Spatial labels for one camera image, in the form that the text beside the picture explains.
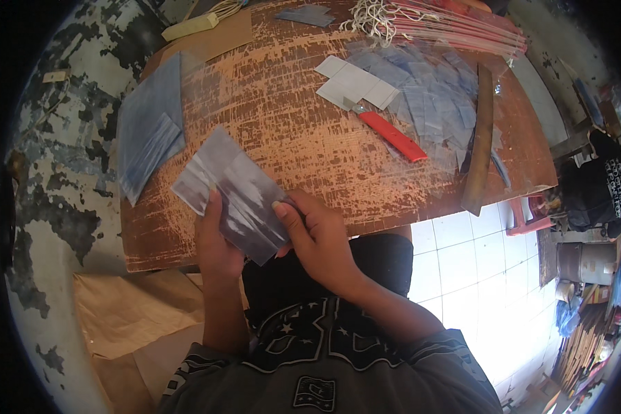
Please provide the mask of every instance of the black t-shirt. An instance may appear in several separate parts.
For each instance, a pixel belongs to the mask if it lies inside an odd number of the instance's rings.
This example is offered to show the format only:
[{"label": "black t-shirt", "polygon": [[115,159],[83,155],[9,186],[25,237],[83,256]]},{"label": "black t-shirt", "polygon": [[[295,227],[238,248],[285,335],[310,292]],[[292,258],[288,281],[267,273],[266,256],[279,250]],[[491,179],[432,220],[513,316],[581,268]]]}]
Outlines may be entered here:
[{"label": "black t-shirt", "polygon": [[562,180],[563,203],[577,230],[607,224],[607,235],[621,234],[621,147],[600,130],[589,140],[597,158]]}]

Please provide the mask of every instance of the worn table surface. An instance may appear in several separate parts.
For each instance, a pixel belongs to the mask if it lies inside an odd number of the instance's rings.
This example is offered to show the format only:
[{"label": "worn table surface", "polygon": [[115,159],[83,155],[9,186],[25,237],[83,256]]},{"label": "worn table surface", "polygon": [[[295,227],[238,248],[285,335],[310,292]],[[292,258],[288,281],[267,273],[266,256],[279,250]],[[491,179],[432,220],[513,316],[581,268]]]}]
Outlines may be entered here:
[{"label": "worn table surface", "polygon": [[[219,124],[282,188],[303,188],[341,211],[351,235],[462,210],[463,177],[437,174],[431,161],[393,158],[354,113],[315,94],[326,78],[313,68],[328,55],[346,57],[344,44],[361,35],[337,31],[337,23],[323,29],[273,19],[291,3],[252,7],[254,41],[209,62],[220,77],[183,81],[186,148],[157,170],[135,207],[121,203],[130,272],[194,262],[195,213],[170,186]],[[349,3],[332,2],[336,22],[349,16]],[[476,53],[465,59],[472,66],[501,67],[503,62]],[[499,84],[501,96],[495,100],[502,116],[495,125],[504,146],[499,155],[513,185],[505,191],[491,163],[485,204],[557,184],[547,140],[520,83],[506,70]],[[436,190],[443,192],[441,199],[431,195]]]}]

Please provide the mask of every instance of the red utility knife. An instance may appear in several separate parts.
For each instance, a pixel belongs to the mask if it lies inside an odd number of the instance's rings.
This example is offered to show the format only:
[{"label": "red utility knife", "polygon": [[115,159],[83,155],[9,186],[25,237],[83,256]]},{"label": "red utility knife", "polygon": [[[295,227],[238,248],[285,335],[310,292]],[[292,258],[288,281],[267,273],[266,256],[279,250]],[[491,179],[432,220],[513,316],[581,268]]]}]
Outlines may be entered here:
[{"label": "red utility knife", "polygon": [[424,160],[428,158],[425,152],[411,138],[400,132],[396,127],[391,125],[386,119],[379,116],[374,111],[366,111],[359,104],[343,98],[343,104],[356,112],[358,117],[367,123],[372,129],[376,130],[384,139],[389,141],[391,145],[396,147],[398,151],[403,153],[410,161]]}]

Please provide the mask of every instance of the person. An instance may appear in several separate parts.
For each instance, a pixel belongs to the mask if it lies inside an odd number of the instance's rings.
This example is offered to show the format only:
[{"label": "person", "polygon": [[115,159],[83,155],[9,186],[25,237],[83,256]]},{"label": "person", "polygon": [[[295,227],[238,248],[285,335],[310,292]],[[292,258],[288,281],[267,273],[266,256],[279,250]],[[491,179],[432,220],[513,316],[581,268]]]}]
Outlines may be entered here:
[{"label": "person", "polygon": [[258,268],[219,233],[222,200],[211,189],[196,227],[203,344],[190,347],[158,413],[501,413],[461,332],[404,296],[410,240],[348,241],[339,212],[301,190],[288,195],[304,219],[288,203],[273,209],[293,250]]},{"label": "person", "polygon": [[560,210],[572,230],[605,225],[613,241],[621,234],[621,147],[599,129],[589,133],[589,142],[593,160],[580,168],[571,160],[560,169]]}]

